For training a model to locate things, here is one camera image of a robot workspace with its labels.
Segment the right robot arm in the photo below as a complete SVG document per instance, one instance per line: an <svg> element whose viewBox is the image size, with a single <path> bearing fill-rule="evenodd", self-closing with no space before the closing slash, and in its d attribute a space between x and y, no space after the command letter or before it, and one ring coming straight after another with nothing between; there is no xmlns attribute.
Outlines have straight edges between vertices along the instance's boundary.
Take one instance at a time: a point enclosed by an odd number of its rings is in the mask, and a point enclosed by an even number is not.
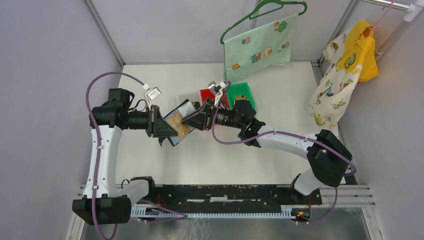
<svg viewBox="0 0 424 240"><path fill-rule="evenodd" d="M337 188L348 175L348 168L353 173L356 171L352 154L331 131L322 129L316 134L306 134L278 130L257 120L255 115L247 100L238 100L228 110L214 106L212 99L207 99L199 109L184 117L182 123L200 131L212 130L215 125L239 129L236 145L276 149L306 159L310 168L295 177L288 191L289 199L295 204L302 204L323 186Z"/></svg>

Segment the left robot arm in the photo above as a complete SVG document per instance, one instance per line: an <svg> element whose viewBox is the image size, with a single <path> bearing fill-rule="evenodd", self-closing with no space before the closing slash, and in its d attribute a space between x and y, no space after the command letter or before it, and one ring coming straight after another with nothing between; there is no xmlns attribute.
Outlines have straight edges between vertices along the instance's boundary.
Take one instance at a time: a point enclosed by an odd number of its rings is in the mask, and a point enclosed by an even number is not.
<svg viewBox="0 0 424 240"><path fill-rule="evenodd" d="M126 89L111 88L108 100L94 107L89 118L92 128L90 168L82 198L72 202L72 211L91 226L127 223L133 205L139 200L151 204L157 198L151 176L134 177L122 189L117 187L117 155L123 131L144 130L151 138L178 135L164 120L157 105L145 111L131 110L134 96Z"/></svg>

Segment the black leather card holder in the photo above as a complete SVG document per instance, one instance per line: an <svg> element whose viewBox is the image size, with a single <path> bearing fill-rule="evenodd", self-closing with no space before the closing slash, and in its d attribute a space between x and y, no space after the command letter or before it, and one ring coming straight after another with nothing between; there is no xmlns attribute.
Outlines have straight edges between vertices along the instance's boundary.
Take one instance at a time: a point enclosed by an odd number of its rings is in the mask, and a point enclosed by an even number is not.
<svg viewBox="0 0 424 240"><path fill-rule="evenodd" d="M183 118L194 113L195 111L196 108L194 104L189 99L186 99L178 107L176 107L164 117L165 121L174 130L177 131L177 136L171 136L167 138L173 147L183 141L184 138L187 137L194 130L193 127L183 124L182 121Z"/></svg>

